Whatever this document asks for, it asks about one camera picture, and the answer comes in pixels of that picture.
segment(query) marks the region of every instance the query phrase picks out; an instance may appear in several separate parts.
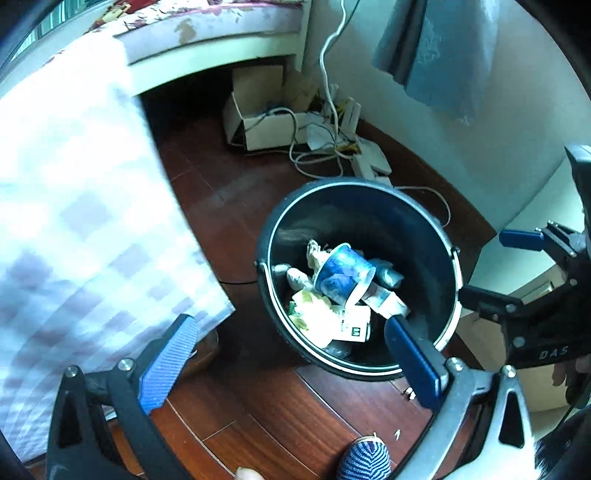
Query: blue paper cup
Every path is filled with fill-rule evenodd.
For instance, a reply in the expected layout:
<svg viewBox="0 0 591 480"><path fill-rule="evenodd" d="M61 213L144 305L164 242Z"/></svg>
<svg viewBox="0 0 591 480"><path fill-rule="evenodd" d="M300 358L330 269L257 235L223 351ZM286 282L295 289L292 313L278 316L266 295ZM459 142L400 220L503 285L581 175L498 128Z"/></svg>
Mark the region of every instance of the blue paper cup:
<svg viewBox="0 0 591 480"><path fill-rule="evenodd" d="M314 274L316 291L339 305L355 305L368 289L375 267L351 249L340 244Z"/></svg>

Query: black trash can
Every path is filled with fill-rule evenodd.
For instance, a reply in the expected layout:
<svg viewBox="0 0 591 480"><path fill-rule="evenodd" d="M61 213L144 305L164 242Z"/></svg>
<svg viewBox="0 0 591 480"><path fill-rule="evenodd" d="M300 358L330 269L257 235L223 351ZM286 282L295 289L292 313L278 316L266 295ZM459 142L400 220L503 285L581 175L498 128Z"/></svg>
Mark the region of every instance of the black trash can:
<svg viewBox="0 0 591 480"><path fill-rule="evenodd" d="M339 359L313 345L288 318L284 305L292 291L282 265L308 271L306 246L311 238L331 247L347 242L366 258L393 262L405 277L397 294L411 309L410 325L438 350L447 345L460 316L462 274L456 250L439 222L400 190L361 179L330 179L309 183L286 197L258 240L261 296L280 334L300 355L346 378L384 381L402 376L384 342L383 327Z"/></svg>

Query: blue striped sock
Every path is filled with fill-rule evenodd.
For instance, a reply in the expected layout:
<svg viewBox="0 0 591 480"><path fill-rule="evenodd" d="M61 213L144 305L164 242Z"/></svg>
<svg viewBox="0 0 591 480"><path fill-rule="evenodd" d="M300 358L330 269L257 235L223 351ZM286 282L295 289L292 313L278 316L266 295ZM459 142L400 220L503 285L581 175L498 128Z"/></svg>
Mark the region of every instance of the blue striped sock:
<svg viewBox="0 0 591 480"><path fill-rule="evenodd" d="M345 453L337 480L385 480L391 473L390 454L381 441L359 442Z"/></svg>

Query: screw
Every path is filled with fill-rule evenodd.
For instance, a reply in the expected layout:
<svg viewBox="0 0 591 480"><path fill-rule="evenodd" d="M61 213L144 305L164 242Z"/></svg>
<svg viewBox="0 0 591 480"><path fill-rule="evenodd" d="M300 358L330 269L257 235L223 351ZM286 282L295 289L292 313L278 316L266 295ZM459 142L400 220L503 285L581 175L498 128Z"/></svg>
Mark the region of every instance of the screw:
<svg viewBox="0 0 591 480"><path fill-rule="evenodd" d="M501 373L509 378L515 378L517 375L517 370L513 368L511 365L503 365L501 368Z"/></svg>
<svg viewBox="0 0 591 480"><path fill-rule="evenodd" d="M134 361L131 358L124 358L123 360L119 360L117 364L117 368L119 370L123 370L124 372L129 372L134 367Z"/></svg>
<svg viewBox="0 0 591 480"><path fill-rule="evenodd" d="M66 369L64 370L64 375L68 378L73 378L78 374L78 367L75 365L70 365L69 367L66 367Z"/></svg>
<svg viewBox="0 0 591 480"><path fill-rule="evenodd" d="M463 362L459 358L456 358L455 356L451 357L447 361L447 364L448 364L449 368L454 369L456 372L461 372L462 370L464 370Z"/></svg>
<svg viewBox="0 0 591 480"><path fill-rule="evenodd" d="M523 337L515 337L513 338L513 345L515 348L521 348L525 345L525 339Z"/></svg>

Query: cardboard box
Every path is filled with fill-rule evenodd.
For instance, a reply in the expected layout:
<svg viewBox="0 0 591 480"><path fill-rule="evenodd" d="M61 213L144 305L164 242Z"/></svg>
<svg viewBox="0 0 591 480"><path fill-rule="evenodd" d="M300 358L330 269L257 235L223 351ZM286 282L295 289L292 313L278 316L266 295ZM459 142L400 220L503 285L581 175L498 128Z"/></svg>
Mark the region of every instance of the cardboard box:
<svg viewBox="0 0 591 480"><path fill-rule="evenodd" d="M296 143L306 143L306 109L315 92L314 84L301 73L288 76L283 86L280 65L245 67L232 72L233 92L223 110L223 125L228 143L243 132L247 150L285 147L294 135L291 114L266 112L277 106L290 108L297 119Z"/></svg>

